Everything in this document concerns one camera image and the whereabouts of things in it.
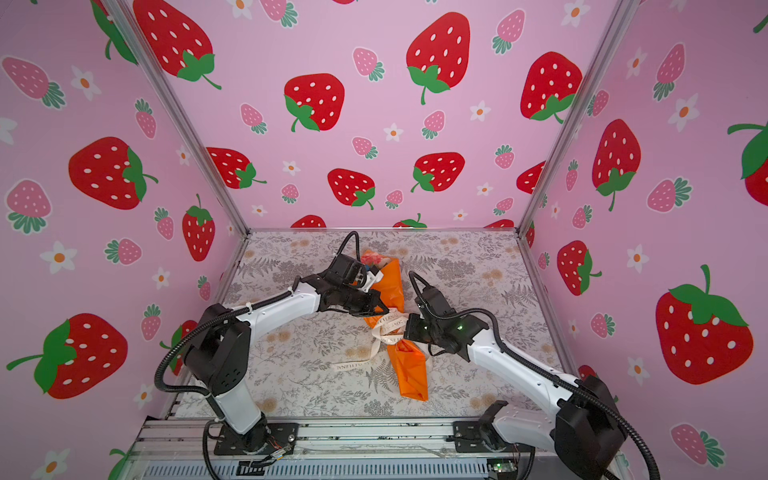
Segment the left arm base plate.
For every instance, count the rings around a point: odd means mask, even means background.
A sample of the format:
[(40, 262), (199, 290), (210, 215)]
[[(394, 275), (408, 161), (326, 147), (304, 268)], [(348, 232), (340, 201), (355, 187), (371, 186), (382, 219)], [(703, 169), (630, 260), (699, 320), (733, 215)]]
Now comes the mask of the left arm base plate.
[(299, 433), (298, 423), (257, 423), (245, 434), (224, 424), (218, 434), (214, 454), (218, 456), (251, 456), (264, 458), (292, 455)]

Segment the vertical aluminium post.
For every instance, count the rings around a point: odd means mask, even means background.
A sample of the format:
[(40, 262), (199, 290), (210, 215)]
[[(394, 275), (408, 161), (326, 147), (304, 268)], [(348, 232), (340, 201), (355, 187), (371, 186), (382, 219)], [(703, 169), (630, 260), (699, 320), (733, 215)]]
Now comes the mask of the vertical aluminium post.
[(591, 63), (584, 74), (582, 85), (576, 94), (572, 106), (568, 109), (568, 115), (545, 162), (542, 174), (534, 189), (534, 194), (524, 212), (520, 225), (516, 228), (519, 239), (525, 236), (530, 224), (533, 222), (543, 196), (547, 192), (549, 184), (559, 168), (559, 164), (565, 157), (575, 137), (577, 128), (583, 121), (588, 101), (599, 87), (639, 8), (639, 4), (640, 1), (637, 0), (621, 0), (616, 3), (603, 36), (597, 44)]
[(226, 212), (238, 235), (246, 238), (250, 233), (250, 229), (220, 178), (213, 160), (193, 124), (190, 122), (182, 103), (172, 86), (168, 83), (166, 72), (161, 68), (151, 51), (150, 44), (141, 33), (133, 15), (131, 4), (131, 1), (105, 1), (107, 10), (113, 16), (114, 22), (128, 47), (134, 53), (138, 65), (144, 71), (145, 76), (181, 137), (184, 146), (194, 157), (198, 169), (205, 177), (208, 186)]

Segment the left vertical aluminium post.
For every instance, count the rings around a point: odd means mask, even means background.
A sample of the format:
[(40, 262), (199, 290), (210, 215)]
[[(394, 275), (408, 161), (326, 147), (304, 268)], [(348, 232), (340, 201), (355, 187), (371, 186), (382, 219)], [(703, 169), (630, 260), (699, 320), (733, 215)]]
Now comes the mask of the left vertical aluminium post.
[(194, 157), (198, 169), (205, 177), (208, 186), (226, 212), (238, 235), (246, 238), (250, 233), (250, 229), (220, 178), (213, 160), (193, 124), (190, 122), (182, 103), (172, 86), (168, 83), (166, 72), (161, 68), (151, 51), (150, 44), (141, 33), (133, 15), (131, 4), (131, 1), (105, 1), (107, 10), (113, 16), (114, 22), (128, 47), (134, 53), (138, 65), (144, 71), (145, 76), (181, 137), (184, 146)]

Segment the orange wrapping paper sheet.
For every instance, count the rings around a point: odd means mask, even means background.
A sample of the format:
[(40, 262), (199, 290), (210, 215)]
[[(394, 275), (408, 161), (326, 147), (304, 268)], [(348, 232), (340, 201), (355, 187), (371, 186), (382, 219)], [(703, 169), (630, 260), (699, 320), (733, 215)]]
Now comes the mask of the orange wrapping paper sheet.
[(371, 290), (380, 293), (380, 299), (389, 309), (383, 316), (366, 317), (380, 346), (386, 346), (390, 363), (397, 377), (402, 397), (426, 402), (428, 395), (427, 359), (414, 342), (404, 338), (405, 295), (399, 260), (385, 257), (371, 250), (362, 254), (362, 262), (368, 267), (377, 267), (383, 278)]

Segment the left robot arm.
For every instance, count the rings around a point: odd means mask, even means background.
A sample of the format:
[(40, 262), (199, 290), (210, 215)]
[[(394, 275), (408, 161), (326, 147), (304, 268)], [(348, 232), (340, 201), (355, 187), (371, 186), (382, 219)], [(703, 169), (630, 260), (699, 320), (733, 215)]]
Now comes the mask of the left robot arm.
[(245, 382), (254, 341), (318, 312), (384, 315), (389, 309), (373, 288), (383, 279), (378, 267), (339, 253), (328, 268), (296, 278), (274, 297), (235, 309), (215, 304), (161, 360), (154, 386), (166, 393), (203, 396), (227, 431), (246, 451), (255, 452), (269, 442), (269, 427)]

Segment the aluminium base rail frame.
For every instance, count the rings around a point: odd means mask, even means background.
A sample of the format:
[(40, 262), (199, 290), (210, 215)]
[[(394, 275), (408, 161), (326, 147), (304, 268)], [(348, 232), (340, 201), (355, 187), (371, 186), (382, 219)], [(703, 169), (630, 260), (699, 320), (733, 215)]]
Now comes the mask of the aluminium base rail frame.
[(572, 479), (526, 422), (518, 452), (459, 453), (446, 439), (475, 418), (279, 418), (299, 424), (292, 455), (218, 456), (220, 425), (203, 419), (147, 421), (113, 479)]

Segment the cream ribbon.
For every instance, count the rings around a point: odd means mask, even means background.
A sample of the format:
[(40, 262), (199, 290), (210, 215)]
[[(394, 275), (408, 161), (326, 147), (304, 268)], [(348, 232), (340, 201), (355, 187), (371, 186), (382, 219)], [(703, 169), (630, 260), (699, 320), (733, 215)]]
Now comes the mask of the cream ribbon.
[(364, 349), (363, 359), (332, 364), (334, 371), (344, 372), (367, 367), (383, 347), (394, 346), (403, 339), (402, 330), (406, 326), (408, 316), (395, 309), (382, 316), (366, 318), (366, 321), (369, 320), (373, 321), (371, 328), (373, 342), (370, 347)]

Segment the right vertical aluminium post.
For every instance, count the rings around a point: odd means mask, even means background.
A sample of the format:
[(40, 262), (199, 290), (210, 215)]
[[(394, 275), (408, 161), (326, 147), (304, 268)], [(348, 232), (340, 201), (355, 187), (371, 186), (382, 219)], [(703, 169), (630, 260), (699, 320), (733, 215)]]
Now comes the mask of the right vertical aluminium post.
[(637, 0), (621, 0), (616, 3), (603, 36), (597, 44), (591, 63), (584, 74), (582, 85), (576, 94), (572, 106), (568, 109), (568, 115), (545, 162), (542, 174), (534, 189), (534, 194), (524, 212), (520, 225), (516, 228), (519, 239), (525, 236), (530, 224), (533, 222), (543, 196), (547, 192), (549, 184), (559, 168), (559, 164), (565, 157), (575, 137), (577, 128), (583, 121), (588, 101), (599, 87), (639, 8), (639, 4), (640, 1)]

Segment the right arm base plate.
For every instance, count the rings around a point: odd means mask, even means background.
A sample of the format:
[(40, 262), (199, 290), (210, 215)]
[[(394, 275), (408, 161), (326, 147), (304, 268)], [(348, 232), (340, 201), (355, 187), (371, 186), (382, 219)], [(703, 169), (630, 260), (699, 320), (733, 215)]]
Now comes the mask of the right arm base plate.
[(516, 444), (504, 441), (489, 423), (480, 420), (455, 421), (446, 439), (459, 453), (512, 453)]

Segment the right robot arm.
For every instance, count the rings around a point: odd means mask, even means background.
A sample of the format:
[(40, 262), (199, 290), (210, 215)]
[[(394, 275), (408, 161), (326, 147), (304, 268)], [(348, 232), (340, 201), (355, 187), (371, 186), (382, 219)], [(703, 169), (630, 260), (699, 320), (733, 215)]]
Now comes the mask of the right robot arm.
[(581, 479), (615, 479), (609, 466), (630, 439), (651, 479), (661, 477), (650, 447), (619, 412), (599, 379), (582, 380), (547, 366), (502, 338), (496, 316), (484, 308), (457, 311), (443, 293), (416, 273), (410, 277), (417, 314), (409, 316), (405, 338), (443, 354), (454, 354), (510, 383), (550, 420), (537, 445), (553, 451)]

